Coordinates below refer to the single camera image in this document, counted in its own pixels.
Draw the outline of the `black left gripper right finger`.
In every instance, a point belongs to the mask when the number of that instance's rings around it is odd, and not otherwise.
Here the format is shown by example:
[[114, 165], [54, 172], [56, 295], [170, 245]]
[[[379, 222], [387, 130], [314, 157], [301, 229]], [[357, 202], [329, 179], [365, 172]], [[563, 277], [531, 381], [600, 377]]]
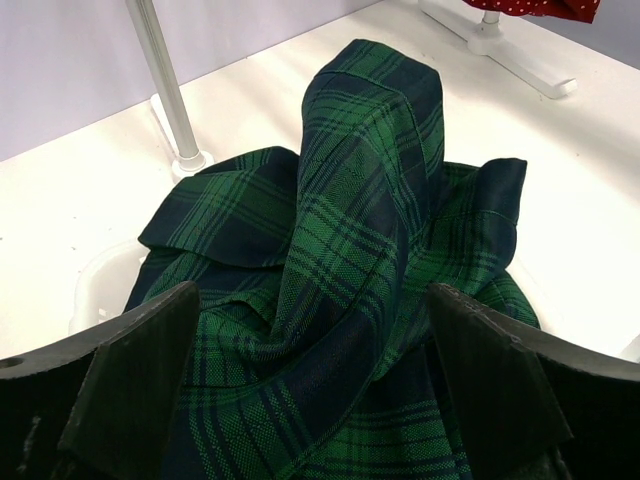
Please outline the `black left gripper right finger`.
[[638, 478], [638, 364], [445, 284], [429, 287], [427, 306], [474, 478]]

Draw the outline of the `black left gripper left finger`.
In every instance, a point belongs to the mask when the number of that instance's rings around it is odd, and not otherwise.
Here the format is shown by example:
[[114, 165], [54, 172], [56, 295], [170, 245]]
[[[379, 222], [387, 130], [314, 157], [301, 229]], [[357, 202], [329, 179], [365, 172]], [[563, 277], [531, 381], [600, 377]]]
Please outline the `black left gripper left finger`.
[[4, 479], [157, 479], [199, 318], [183, 282], [1, 361]]

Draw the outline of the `dark green plaid skirt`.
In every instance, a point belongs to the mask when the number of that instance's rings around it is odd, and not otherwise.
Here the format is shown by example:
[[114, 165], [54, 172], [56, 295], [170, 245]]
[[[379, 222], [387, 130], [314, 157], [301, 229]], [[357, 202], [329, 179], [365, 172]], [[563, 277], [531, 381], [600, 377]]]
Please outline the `dark green plaid skirt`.
[[308, 86], [298, 151], [181, 181], [128, 304], [184, 281], [198, 328], [165, 479], [467, 479], [427, 312], [449, 284], [528, 325], [507, 273], [526, 164], [444, 158], [439, 74], [349, 43]]

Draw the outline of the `red polka dot skirt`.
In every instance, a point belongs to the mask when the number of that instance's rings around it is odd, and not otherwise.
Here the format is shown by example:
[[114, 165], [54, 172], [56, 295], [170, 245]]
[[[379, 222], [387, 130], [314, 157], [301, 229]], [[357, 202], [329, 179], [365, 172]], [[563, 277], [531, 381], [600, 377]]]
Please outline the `red polka dot skirt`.
[[592, 24], [600, 0], [464, 0], [464, 3], [484, 11], [522, 17], [553, 17]]

